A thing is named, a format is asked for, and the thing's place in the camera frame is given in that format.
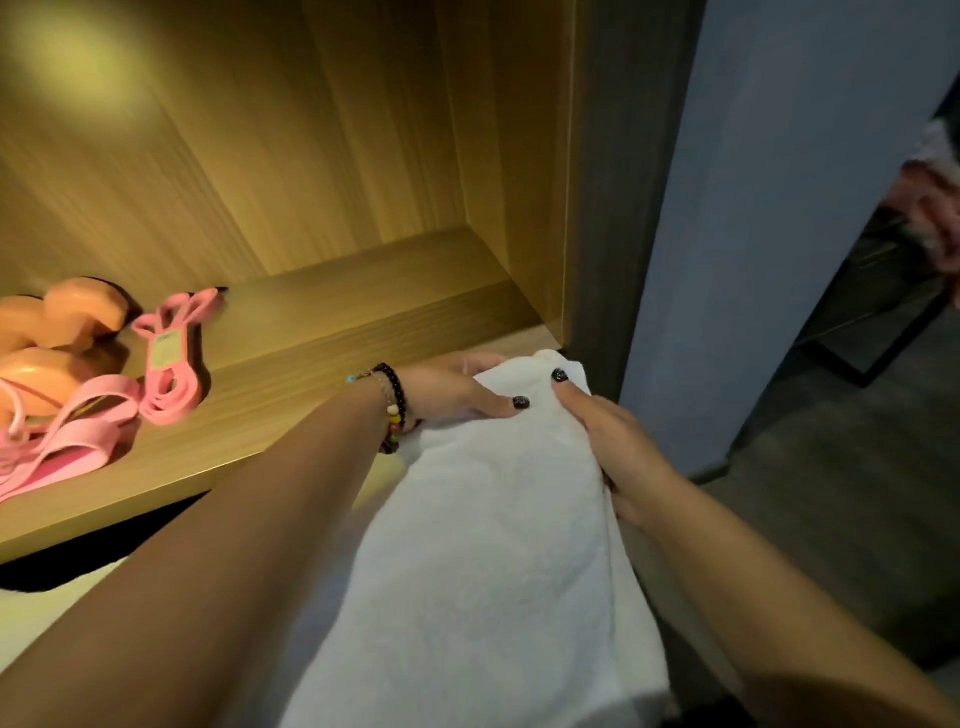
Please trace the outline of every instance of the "beaded bracelet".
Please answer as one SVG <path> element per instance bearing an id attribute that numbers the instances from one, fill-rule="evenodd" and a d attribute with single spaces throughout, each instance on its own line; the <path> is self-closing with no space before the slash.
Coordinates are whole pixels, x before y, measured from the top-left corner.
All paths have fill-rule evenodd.
<path id="1" fill-rule="evenodd" d="M 387 436 L 383 439 L 383 443 L 380 444 L 380 452 L 385 455 L 392 455 L 400 448 L 399 434 L 403 432 L 407 417 L 407 399 L 403 394 L 403 387 L 393 367 L 381 362 L 368 372 L 348 376 L 347 382 L 350 383 L 357 379 L 376 375 L 379 375 L 376 379 L 380 381 L 383 394 L 387 398 L 387 417 L 390 418 L 390 428 L 387 431 Z"/>

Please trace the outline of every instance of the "gray wall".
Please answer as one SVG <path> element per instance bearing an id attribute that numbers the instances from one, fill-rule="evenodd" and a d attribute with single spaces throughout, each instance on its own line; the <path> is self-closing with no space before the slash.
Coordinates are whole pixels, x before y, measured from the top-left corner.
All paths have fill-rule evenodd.
<path id="1" fill-rule="evenodd" d="M 621 403 L 723 460 L 960 69 L 956 0 L 709 0 Z"/>

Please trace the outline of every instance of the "wooden cabinet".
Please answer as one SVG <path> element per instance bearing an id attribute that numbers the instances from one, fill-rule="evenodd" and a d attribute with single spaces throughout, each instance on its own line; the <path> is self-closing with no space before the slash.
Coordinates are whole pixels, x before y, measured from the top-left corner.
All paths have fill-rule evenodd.
<path id="1" fill-rule="evenodd" d="M 702 8 L 612 5 L 0 0 L 0 295 L 91 276 L 149 309 L 228 288 L 202 407 L 0 505 L 0 560 L 210 487 L 379 360 L 576 353 L 578 336 L 589 353 L 607 334 L 625 363 L 642 276 L 608 292 L 626 309 L 613 324 L 578 286 L 642 273 Z M 632 23 L 646 44 L 605 69 Z M 631 73 L 669 90 L 643 102 L 655 133 L 625 127 L 626 107 L 618 129 L 590 113 L 636 107 L 604 87 Z M 585 134 L 607 152 L 587 158 Z M 624 164 L 617 143 L 665 151 Z M 637 172 L 640 224 L 591 237 L 603 210 L 582 185 L 626 205 Z M 120 340 L 138 376 L 141 343 Z"/>

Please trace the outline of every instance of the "wooden shelf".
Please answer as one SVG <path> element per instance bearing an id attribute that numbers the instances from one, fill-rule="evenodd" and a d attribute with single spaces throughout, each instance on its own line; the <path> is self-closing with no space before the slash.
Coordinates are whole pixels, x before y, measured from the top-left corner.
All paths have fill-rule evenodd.
<path id="1" fill-rule="evenodd" d="M 350 372 L 482 345 L 557 343 L 472 231 L 432 233 L 227 292 L 204 327 L 209 397 L 188 420 L 144 424 L 107 468 L 0 504 L 0 563 L 208 490 L 342 386 Z M 143 372 L 144 346 L 126 372 Z"/>

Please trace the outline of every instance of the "forearm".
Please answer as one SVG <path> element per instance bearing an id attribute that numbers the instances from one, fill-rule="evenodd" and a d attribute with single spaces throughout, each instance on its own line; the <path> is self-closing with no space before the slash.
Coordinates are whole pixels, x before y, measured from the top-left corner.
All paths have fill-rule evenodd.
<path id="1" fill-rule="evenodd" d="M 753 707 L 787 724 L 814 716 L 819 724 L 960 724 L 952 704 L 896 650 L 733 512 L 669 477 L 648 490 L 638 525 L 742 672 Z M 920 721 L 900 723 L 897 708 Z"/>
<path id="2" fill-rule="evenodd" d="M 366 379 L 192 506 L 0 675 L 0 726 L 207 725 L 335 538 L 386 431 Z"/>

